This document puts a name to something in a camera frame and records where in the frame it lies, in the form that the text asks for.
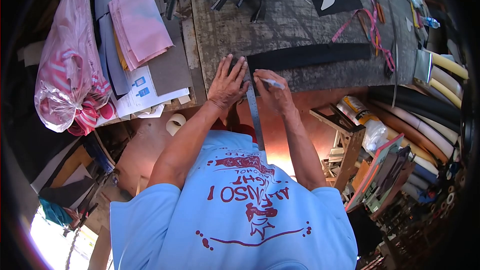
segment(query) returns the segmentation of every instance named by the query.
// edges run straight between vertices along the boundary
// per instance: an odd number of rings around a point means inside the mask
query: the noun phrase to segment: water bottle
[[[420,16],[421,21],[423,22],[423,25],[429,26],[433,29],[437,29],[440,27],[440,23],[438,23],[437,20],[435,20],[432,17],[422,17]]]

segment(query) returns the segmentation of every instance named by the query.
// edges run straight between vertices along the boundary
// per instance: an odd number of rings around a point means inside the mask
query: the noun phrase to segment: black fabric strip
[[[369,87],[368,93],[369,97],[373,96],[375,99],[392,99],[394,93],[394,86]],[[435,97],[423,95],[422,93],[412,90],[411,88],[399,86],[397,88],[395,102],[423,109],[431,114],[437,115],[438,117],[447,120],[450,123],[460,125],[460,110],[458,108],[448,105],[447,103],[442,102]]]
[[[247,57],[250,71],[269,69],[280,71],[295,67],[351,60],[368,60],[372,55],[369,44],[316,44],[262,52]]]

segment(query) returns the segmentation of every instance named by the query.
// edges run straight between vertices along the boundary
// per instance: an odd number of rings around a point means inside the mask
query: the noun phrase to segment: plastic bag
[[[102,74],[90,0],[61,0],[38,67],[34,94],[38,116],[56,132],[68,129],[76,118],[77,123],[96,123],[97,110],[111,92]]]
[[[357,98],[345,96],[336,107],[356,125],[362,124],[365,130],[362,146],[367,151],[374,151],[387,143],[388,131],[377,116],[373,115]]]

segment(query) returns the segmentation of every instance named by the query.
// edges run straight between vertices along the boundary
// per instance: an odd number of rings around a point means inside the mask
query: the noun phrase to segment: black fabric roll
[[[371,96],[370,94],[369,94],[369,98],[378,100],[378,101],[383,102],[383,103],[388,104],[388,105],[392,104],[392,99],[391,98],[375,97],[375,96]],[[405,103],[401,103],[398,100],[395,100],[395,106],[399,107],[399,108],[401,108],[405,111],[415,113],[415,114],[418,114],[420,116],[426,117],[430,120],[433,120],[436,123],[439,123],[439,124],[445,126],[446,128],[449,128],[449,129],[453,130],[457,134],[460,134],[460,123],[459,122],[458,123],[449,122],[448,120],[445,120],[444,118],[439,117],[439,116],[437,116],[437,115],[435,115],[431,112],[425,111],[422,108],[417,108],[417,107],[414,107],[414,106],[411,106],[411,105],[408,105],[408,104],[405,104]]]
[[[378,99],[386,103],[388,103],[388,101],[385,100],[390,100],[389,103],[392,103],[393,93],[394,86],[369,87],[368,90],[370,98]],[[419,110],[424,110],[426,112],[429,112],[430,114],[443,118],[444,120],[454,125],[460,126],[461,115],[458,108],[448,105],[447,103],[442,102],[435,97],[423,95],[422,93],[419,93],[408,87],[398,86],[395,104],[397,103],[401,103],[412,108],[417,108]],[[407,111],[411,111],[424,116],[423,113],[416,112],[411,109],[407,109]]]

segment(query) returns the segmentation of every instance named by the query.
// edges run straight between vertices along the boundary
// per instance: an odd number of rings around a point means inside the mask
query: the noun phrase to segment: orange fabric roll
[[[430,141],[426,136],[424,136],[420,131],[414,129],[410,124],[405,123],[400,118],[392,115],[391,113],[385,111],[382,108],[379,108],[373,104],[367,105],[368,109],[372,111],[375,116],[380,118],[380,120],[387,126],[391,127],[393,130],[404,133],[405,137],[415,143],[418,147],[422,148],[425,151],[431,152],[436,156],[443,164],[448,161],[447,156],[443,153],[432,141]]]
[[[385,126],[387,127],[387,130],[388,130],[388,136],[387,136],[388,140],[393,140],[399,135],[399,133],[396,132],[395,130],[391,129],[387,125]],[[406,147],[409,144],[410,144],[410,149],[412,151],[412,154],[415,154],[418,157],[430,162],[435,167],[437,166],[437,161],[434,159],[434,157],[430,153],[427,153],[425,150],[415,145],[412,141],[410,141],[406,137],[403,137],[402,144],[400,144],[400,146]]]

